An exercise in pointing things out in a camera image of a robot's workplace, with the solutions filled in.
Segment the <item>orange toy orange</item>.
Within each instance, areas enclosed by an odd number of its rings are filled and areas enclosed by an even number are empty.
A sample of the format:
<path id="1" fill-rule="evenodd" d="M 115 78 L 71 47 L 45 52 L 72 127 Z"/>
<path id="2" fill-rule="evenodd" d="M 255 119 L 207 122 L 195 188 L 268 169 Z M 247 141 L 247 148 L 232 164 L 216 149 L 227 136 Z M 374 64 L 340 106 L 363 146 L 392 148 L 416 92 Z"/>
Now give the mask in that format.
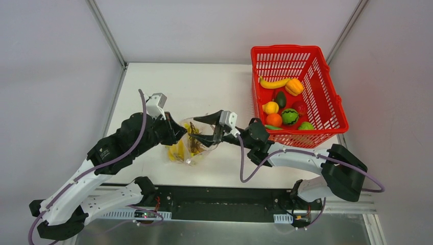
<path id="1" fill-rule="evenodd" d="M 283 122 L 280 114 L 271 113 L 266 116 L 266 125 L 280 128 L 282 124 Z"/>

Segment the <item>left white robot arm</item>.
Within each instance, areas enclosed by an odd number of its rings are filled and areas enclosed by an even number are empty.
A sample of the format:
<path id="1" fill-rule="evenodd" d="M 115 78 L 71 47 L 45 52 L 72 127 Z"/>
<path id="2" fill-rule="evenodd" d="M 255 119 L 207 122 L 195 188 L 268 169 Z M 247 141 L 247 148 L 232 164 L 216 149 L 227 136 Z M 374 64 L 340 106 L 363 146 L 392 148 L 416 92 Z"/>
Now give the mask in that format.
<path id="1" fill-rule="evenodd" d="M 169 112 L 159 116 L 134 113 L 114 134 L 97 142 L 74 175 L 51 197 L 30 203 L 36 217 L 31 231 L 52 244 L 80 233 L 97 216 L 123 206 L 151 206 L 156 187 L 148 177 L 137 177 L 124 188 L 99 198 L 89 195 L 123 168 L 158 145 L 172 146 L 184 136 L 196 141 L 204 133 L 175 122 Z"/>

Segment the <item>clear zip top bag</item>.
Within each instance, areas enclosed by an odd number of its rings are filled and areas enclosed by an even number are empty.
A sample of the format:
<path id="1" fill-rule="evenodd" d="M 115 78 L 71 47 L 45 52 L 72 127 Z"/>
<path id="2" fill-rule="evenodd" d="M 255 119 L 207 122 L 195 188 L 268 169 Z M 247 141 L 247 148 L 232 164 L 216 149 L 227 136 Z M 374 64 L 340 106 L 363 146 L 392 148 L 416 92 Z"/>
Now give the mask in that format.
<path id="1" fill-rule="evenodd" d="M 195 166 L 218 147 L 217 145 L 207 147 L 191 137 L 191 134 L 210 135 L 214 131 L 214 126 L 195 121 L 192 117 L 182 120 L 179 124 L 187 129 L 187 133 L 177 144 L 165 147 L 171 162 Z"/>

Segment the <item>toy watermelon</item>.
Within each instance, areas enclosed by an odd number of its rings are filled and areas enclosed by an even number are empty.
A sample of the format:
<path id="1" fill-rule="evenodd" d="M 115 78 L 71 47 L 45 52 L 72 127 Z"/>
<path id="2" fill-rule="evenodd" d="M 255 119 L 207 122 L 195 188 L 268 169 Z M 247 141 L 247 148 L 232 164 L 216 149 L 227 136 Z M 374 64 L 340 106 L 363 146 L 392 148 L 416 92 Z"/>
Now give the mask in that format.
<path id="1" fill-rule="evenodd" d="M 299 120 L 299 113 L 293 108 L 281 112 L 282 123 L 287 126 L 295 125 Z"/>

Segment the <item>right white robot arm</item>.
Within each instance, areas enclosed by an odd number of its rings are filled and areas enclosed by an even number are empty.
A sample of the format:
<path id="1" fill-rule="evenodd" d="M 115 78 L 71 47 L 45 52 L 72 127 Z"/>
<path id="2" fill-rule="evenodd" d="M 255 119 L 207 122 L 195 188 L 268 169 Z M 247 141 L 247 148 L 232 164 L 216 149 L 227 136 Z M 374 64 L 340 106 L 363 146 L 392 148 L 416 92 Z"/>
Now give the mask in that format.
<path id="1" fill-rule="evenodd" d="M 245 128 L 230 122 L 195 117 L 195 121 L 214 126 L 212 135 L 193 134 L 205 146 L 226 142 L 241 147 L 244 161 L 248 157 L 257 167 L 289 167 L 317 174 L 310 180 L 298 180 L 292 188 L 290 203 L 303 209 L 310 202 L 335 196 L 357 202 L 362 192 L 368 168 L 348 149 L 333 144 L 327 150 L 292 147 L 270 140 L 270 135 L 258 118 L 250 120 Z"/>

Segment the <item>red plastic basket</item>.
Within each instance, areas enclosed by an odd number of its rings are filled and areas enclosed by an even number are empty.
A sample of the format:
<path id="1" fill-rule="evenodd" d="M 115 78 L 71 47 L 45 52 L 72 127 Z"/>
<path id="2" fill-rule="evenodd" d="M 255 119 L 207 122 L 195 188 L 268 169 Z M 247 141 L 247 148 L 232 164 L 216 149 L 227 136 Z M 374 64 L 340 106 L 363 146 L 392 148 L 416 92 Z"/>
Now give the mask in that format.
<path id="1" fill-rule="evenodd" d="M 348 131 L 349 125 L 342 107 L 341 98 L 336 94 L 322 51 L 317 46 L 271 45 L 251 48 L 252 98 L 255 116 L 266 125 L 266 114 L 262 105 L 273 101 L 279 91 L 286 96 L 286 107 L 278 114 L 292 108 L 296 101 L 308 106 L 305 116 L 299 116 L 295 125 L 282 124 L 282 130 L 268 130 L 270 139 L 289 146 L 315 148 L 337 134 Z M 269 82 L 286 78 L 297 78 L 304 86 L 298 96 L 292 96 L 284 87 L 265 89 L 259 77 Z M 308 121 L 314 130 L 298 130 L 302 122 Z"/>

